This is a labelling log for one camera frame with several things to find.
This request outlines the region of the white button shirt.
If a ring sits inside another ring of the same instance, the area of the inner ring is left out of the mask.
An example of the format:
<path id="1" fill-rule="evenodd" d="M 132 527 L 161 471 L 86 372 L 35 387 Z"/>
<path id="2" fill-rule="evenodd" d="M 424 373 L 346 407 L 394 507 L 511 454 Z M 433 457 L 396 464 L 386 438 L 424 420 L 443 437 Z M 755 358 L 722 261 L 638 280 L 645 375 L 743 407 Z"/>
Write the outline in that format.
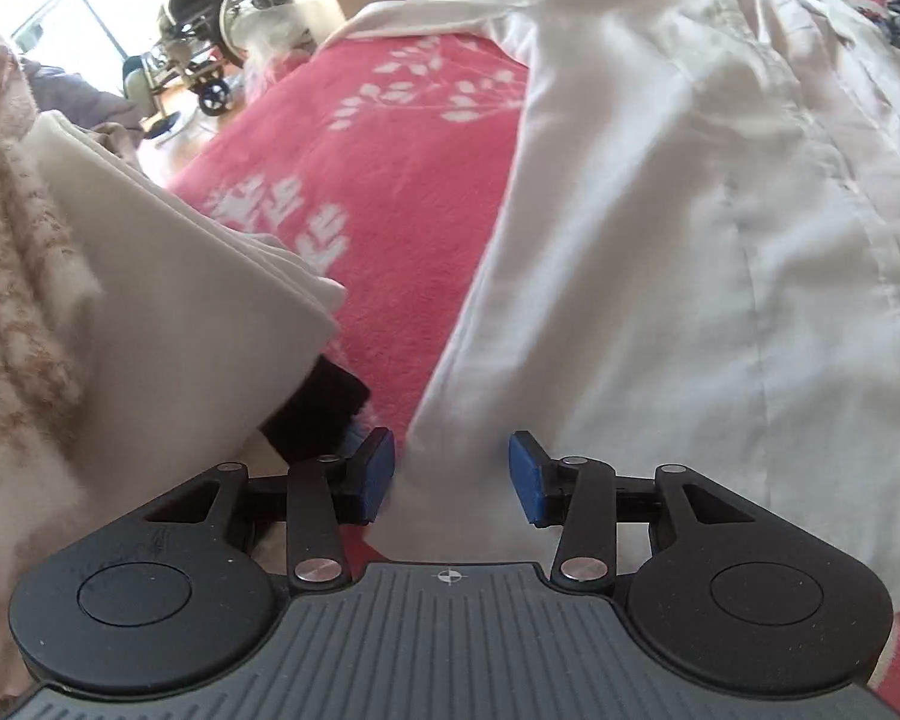
<path id="1" fill-rule="evenodd" d="M 368 539 L 548 561 L 518 429 L 684 463 L 865 562 L 900 606 L 900 54 L 844 0 L 404 0 L 528 70 L 509 185 Z"/>

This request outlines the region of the pile of folded clothes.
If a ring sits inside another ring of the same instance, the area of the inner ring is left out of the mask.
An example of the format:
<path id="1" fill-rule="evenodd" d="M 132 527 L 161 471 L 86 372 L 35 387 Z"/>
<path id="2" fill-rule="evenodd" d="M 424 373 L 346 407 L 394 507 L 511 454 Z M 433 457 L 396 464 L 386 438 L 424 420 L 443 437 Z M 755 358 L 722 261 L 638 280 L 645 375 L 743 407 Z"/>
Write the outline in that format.
<path id="1" fill-rule="evenodd" d="M 53 551 L 237 455 L 336 332 L 340 283 L 194 211 L 57 112 L 0 39 L 0 700 Z"/>

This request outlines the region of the red floral bed blanket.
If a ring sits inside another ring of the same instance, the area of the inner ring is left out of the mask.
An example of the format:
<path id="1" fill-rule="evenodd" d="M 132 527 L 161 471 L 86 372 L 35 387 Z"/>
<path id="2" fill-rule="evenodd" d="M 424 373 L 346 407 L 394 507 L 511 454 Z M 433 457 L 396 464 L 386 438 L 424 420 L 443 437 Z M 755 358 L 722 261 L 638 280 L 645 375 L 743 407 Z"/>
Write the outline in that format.
<path id="1" fill-rule="evenodd" d="M 329 351 L 368 383 L 368 416 L 397 433 L 401 458 L 500 215 L 526 82 L 525 65 L 472 32 L 344 30 L 173 183 L 344 284 Z M 875 684 L 900 711 L 896 608 Z"/>

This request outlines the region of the seated person grey jacket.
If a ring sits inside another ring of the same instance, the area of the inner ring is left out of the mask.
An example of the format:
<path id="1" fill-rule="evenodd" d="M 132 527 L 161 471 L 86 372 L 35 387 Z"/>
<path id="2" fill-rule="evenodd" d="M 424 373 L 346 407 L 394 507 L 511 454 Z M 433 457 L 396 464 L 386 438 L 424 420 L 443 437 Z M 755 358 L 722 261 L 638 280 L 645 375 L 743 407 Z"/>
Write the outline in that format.
<path id="1" fill-rule="evenodd" d="M 29 59 L 22 59 L 20 63 L 40 112 L 57 110 L 73 124 L 87 130 L 103 124 L 119 124 L 141 137 L 144 115 L 128 99 L 97 89 L 82 76 L 66 73 L 63 68 Z"/>

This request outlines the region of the black wheelchair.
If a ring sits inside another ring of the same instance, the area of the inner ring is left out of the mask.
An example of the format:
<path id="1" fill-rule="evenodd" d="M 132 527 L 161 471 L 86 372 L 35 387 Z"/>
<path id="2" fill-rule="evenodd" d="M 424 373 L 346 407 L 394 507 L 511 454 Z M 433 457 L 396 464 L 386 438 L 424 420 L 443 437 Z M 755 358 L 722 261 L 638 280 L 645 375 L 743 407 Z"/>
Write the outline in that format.
<path id="1" fill-rule="evenodd" d="M 245 51 L 232 36 L 238 16 L 266 10 L 289 0 L 160 0 L 159 39 L 148 52 L 123 64 L 123 91 L 141 109 L 148 140 L 172 132 L 180 115 L 162 103 L 170 83 L 182 83 L 208 117 L 226 114 L 232 91 L 226 68 L 240 68 Z"/>

